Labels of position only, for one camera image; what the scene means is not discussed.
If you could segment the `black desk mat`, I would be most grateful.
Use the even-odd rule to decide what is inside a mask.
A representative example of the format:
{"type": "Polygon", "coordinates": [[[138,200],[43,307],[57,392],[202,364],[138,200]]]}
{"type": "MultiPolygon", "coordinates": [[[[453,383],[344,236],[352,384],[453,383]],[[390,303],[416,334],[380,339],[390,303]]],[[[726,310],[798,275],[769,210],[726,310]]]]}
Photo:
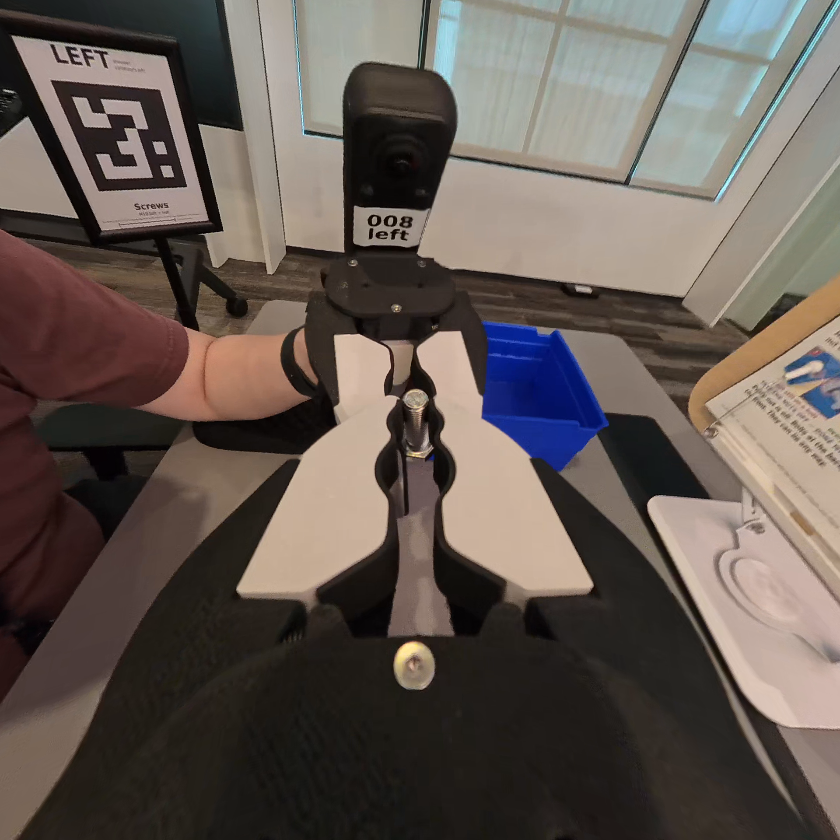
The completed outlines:
{"type": "Polygon", "coordinates": [[[710,498],[678,450],[650,416],[607,413],[598,438],[642,517],[654,497],[710,498]]]}

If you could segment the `wooden document stand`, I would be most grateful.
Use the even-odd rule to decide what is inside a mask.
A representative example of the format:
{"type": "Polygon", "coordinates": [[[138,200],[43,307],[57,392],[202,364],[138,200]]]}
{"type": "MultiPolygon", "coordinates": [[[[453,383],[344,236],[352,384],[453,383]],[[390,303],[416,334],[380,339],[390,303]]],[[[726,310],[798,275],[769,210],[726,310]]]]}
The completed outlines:
{"type": "Polygon", "coordinates": [[[689,417],[742,486],[740,502],[654,497],[647,513],[731,676],[750,704],[786,728],[839,729],[838,551],[813,537],[749,471],[704,408],[734,380],[754,340],[838,317],[838,279],[706,373],[689,417]]]}

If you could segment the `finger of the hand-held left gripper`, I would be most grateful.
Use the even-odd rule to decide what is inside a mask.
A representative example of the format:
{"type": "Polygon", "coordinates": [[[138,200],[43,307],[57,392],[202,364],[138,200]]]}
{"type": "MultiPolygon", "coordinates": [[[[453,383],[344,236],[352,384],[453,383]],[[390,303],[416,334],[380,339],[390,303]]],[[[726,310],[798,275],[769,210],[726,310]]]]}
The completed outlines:
{"type": "Polygon", "coordinates": [[[391,394],[394,360],[386,344],[358,333],[335,335],[333,348],[339,389],[333,412],[342,425],[391,394]]]}
{"type": "Polygon", "coordinates": [[[430,383],[428,393],[441,423],[451,413],[471,424],[483,423],[483,395],[461,331],[436,331],[417,345],[415,360],[430,383]]]}

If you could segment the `black framed marker sign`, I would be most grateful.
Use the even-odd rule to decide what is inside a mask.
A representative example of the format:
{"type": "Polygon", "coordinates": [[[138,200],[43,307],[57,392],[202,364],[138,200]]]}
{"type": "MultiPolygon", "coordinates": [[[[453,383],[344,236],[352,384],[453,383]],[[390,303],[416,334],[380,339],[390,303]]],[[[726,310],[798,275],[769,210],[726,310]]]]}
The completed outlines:
{"type": "Polygon", "coordinates": [[[202,286],[243,318],[201,249],[171,244],[223,231],[177,41],[3,10],[2,48],[91,246],[156,255],[186,327],[202,286]]]}

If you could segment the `silver hex bolt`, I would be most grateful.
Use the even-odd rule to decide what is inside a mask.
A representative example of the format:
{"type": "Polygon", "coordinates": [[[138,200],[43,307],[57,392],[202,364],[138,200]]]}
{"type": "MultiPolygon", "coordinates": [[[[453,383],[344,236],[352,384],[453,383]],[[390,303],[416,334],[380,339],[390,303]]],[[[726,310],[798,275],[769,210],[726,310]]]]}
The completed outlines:
{"type": "Polygon", "coordinates": [[[408,458],[426,460],[434,451],[428,430],[429,397],[425,391],[412,388],[402,395],[402,447],[408,458]]]}

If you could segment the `large black wall screen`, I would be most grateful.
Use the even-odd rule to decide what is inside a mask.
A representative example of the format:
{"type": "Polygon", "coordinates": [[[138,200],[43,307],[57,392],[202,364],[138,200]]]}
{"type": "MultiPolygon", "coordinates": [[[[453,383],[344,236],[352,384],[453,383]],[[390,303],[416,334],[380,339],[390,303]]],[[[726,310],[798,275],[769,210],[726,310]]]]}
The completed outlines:
{"type": "Polygon", "coordinates": [[[199,123],[243,129],[223,2],[2,1],[1,8],[175,38],[199,123]]]}

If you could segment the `dark office chair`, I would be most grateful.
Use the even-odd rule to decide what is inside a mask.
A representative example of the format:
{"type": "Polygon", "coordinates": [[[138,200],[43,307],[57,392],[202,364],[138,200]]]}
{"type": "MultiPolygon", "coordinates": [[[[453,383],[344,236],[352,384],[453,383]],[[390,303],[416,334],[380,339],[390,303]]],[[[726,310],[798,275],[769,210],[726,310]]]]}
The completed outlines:
{"type": "Polygon", "coordinates": [[[65,493],[89,512],[109,540],[149,477],[130,471],[126,454],[164,453],[184,422],[136,408],[70,404],[36,426],[54,455],[80,455],[91,476],[75,477],[65,493]]]}

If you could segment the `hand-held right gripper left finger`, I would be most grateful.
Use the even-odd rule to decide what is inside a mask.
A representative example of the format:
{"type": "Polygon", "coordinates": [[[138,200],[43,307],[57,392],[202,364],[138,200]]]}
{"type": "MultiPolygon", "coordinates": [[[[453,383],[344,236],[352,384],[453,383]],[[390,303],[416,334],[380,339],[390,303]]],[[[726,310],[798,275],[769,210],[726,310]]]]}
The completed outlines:
{"type": "Polygon", "coordinates": [[[237,585],[243,599],[381,603],[398,572],[397,398],[384,396],[299,459],[237,585]]]}

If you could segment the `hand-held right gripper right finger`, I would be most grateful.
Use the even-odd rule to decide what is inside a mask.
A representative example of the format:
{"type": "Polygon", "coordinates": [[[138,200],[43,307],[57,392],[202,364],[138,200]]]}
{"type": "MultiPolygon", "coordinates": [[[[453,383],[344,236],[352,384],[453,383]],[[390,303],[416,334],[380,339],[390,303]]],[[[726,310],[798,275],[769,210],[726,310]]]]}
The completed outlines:
{"type": "Polygon", "coordinates": [[[528,453],[457,402],[438,396],[435,405],[455,462],[440,498],[446,545],[499,579],[503,601],[590,594],[592,578],[528,453]]]}

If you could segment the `large window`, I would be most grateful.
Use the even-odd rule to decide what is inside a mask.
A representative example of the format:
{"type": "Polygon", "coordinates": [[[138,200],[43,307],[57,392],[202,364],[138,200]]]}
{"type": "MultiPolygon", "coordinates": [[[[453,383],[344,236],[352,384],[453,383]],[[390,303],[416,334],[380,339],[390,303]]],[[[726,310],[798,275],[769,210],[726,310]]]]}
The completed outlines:
{"type": "Polygon", "coordinates": [[[297,1],[303,131],[341,134],[350,71],[437,72],[454,153],[717,200],[831,23],[827,1],[297,1]]]}

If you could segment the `blue plastic bin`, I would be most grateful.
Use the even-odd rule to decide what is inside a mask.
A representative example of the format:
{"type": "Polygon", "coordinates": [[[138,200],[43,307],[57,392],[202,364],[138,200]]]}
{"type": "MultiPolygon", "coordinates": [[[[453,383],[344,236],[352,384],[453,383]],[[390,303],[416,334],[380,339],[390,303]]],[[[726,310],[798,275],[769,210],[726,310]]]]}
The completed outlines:
{"type": "Polygon", "coordinates": [[[608,421],[559,331],[484,322],[488,343],[482,416],[530,457],[558,471],[608,421]]]}

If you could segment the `black wrist band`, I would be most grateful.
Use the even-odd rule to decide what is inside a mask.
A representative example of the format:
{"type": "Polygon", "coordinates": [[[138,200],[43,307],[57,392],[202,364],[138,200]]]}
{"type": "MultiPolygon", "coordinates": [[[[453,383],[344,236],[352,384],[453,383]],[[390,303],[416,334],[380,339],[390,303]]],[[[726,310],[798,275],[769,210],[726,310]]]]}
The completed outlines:
{"type": "Polygon", "coordinates": [[[280,363],[281,368],[294,391],[300,394],[302,397],[311,400],[319,395],[320,384],[318,385],[318,388],[316,390],[308,386],[307,382],[301,376],[301,372],[299,371],[294,361],[292,352],[293,341],[295,339],[297,331],[300,328],[304,328],[304,326],[301,325],[300,327],[290,331],[284,337],[280,346],[280,363]]]}

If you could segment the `printed paper sheet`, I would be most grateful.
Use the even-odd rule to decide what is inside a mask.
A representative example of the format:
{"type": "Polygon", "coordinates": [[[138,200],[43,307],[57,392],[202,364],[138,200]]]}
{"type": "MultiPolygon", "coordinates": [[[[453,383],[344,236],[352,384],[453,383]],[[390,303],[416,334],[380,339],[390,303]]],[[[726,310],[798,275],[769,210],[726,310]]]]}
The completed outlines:
{"type": "Polygon", "coordinates": [[[838,551],[839,318],[744,347],[734,380],[710,395],[711,421],[758,479],[838,551]]]}

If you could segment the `person's left hand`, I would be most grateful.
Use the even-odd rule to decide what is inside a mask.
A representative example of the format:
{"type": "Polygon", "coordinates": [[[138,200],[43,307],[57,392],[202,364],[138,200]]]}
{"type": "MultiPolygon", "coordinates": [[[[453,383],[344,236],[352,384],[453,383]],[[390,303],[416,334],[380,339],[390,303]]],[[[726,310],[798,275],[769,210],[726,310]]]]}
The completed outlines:
{"type": "Polygon", "coordinates": [[[310,362],[304,328],[300,328],[297,331],[292,345],[292,352],[294,361],[301,372],[301,376],[307,382],[308,386],[316,390],[319,386],[319,378],[310,362]]]}

